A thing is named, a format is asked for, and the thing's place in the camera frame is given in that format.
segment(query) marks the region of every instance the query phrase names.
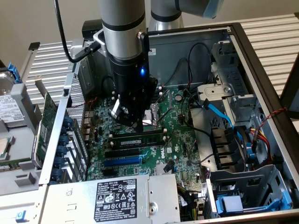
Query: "mesh grill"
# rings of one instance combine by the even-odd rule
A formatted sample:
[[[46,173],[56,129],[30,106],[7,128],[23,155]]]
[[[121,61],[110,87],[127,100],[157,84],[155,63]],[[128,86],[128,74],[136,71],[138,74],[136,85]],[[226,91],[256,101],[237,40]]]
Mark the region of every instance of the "mesh grill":
[[[69,116],[78,121],[79,128],[81,129],[85,110],[85,101],[81,90],[80,82],[76,74],[74,74],[73,82],[71,84],[71,99],[72,106],[78,106],[82,104],[78,107],[67,108]]]

